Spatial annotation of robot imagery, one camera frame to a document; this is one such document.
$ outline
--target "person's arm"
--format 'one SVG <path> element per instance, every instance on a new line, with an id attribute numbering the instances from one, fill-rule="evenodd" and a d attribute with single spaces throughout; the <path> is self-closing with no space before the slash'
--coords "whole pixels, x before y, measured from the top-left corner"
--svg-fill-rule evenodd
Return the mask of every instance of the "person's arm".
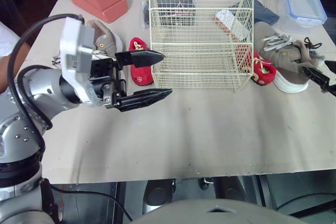
<path id="1" fill-rule="evenodd" d="M 15 60 L 15 65 L 14 65 L 14 75 L 16 75 L 22 65 L 22 63 L 25 61 L 28 52 L 30 50 L 30 46 L 26 43 L 24 43 L 17 54 L 16 60 Z M 3 93 L 8 86 L 7 82 L 7 66 L 9 62 L 9 56 L 5 56 L 0 59 L 0 94 Z"/>

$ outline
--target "sneaker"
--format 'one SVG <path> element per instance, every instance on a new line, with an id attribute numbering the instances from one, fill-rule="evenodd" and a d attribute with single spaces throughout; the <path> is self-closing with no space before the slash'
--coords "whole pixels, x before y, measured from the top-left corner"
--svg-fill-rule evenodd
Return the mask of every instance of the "sneaker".
<path id="1" fill-rule="evenodd" d="M 308 87 L 309 78 L 302 67 L 316 67 L 302 41 L 292 42 L 291 37 L 280 35 L 265 22 L 254 25 L 254 49 L 261 58 L 277 68 L 274 84 L 285 93 L 299 93 Z"/>
<path id="2" fill-rule="evenodd" d="M 240 59 L 242 55 L 248 56 L 244 59 Z M 251 48 L 246 47 L 245 45 L 239 45 L 236 50 L 236 55 L 238 58 L 238 64 L 240 65 L 240 71 L 244 73 L 250 73 L 251 64 L 250 64 L 250 52 Z M 260 86 L 265 86 L 274 81 L 277 68 L 272 65 L 272 62 L 269 60 L 261 59 L 257 51 L 253 52 L 253 74 L 251 76 L 252 81 L 257 83 Z"/>
<path id="3" fill-rule="evenodd" d="M 119 36 L 110 31 L 102 22 L 90 20 L 87 22 L 88 27 L 94 28 L 94 44 L 96 51 L 102 51 L 102 55 L 115 58 L 116 52 L 122 51 L 122 41 Z"/>
<path id="4" fill-rule="evenodd" d="M 146 43 L 139 38 L 133 38 L 130 42 L 129 51 L 142 49 L 148 49 Z M 136 68 L 131 65 L 131 77 L 134 83 L 139 86 L 150 85 L 154 82 L 151 67 Z"/>

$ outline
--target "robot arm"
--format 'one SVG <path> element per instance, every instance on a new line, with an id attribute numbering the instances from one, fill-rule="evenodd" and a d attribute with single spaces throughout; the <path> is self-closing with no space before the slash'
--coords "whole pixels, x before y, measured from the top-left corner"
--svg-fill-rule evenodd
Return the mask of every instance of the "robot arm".
<path id="1" fill-rule="evenodd" d="M 147 89 L 127 96 L 123 67 L 151 66 L 164 56 L 140 50 L 117 53 L 115 59 L 92 60 L 94 29 L 86 27 L 77 15 L 58 18 L 65 16 L 71 17 L 66 18 L 60 41 L 61 70 L 29 66 L 19 73 L 15 86 L 13 78 L 8 78 L 12 86 L 0 95 L 0 223 L 58 223 L 40 164 L 44 151 L 41 136 L 52 127 L 54 116 L 80 103 L 128 111 L 149 106 L 172 92 Z M 13 50 L 14 57 L 20 42 Z M 13 75 L 10 68 L 9 64 L 9 77 Z"/>

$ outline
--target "plastic container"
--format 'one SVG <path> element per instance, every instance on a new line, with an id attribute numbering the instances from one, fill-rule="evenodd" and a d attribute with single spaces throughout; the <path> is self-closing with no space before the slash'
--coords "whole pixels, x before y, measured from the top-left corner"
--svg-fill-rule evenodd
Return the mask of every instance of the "plastic container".
<path id="1" fill-rule="evenodd" d="M 309 33 L 327 20 L 320 0 L 280 0 L 278 14 L 281 29 L 289 33 Z"/>

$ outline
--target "beige shoe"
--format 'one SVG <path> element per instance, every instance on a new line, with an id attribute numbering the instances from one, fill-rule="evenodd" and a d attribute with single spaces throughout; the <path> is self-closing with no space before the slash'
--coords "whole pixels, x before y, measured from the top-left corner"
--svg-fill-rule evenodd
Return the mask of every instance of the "beige shoe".
<path id="1" fill-rule="evenodd" d="M 280 35 L 265 22 L 254 25 L 254 50 L 277 68 L 274 84 L 285 93 L 299 93 L 308 87 L 309 78 L 302 66 L 316 67 L 318 61 L 311 59 L 304 43 L 293 43 L 290 36 Z"/>

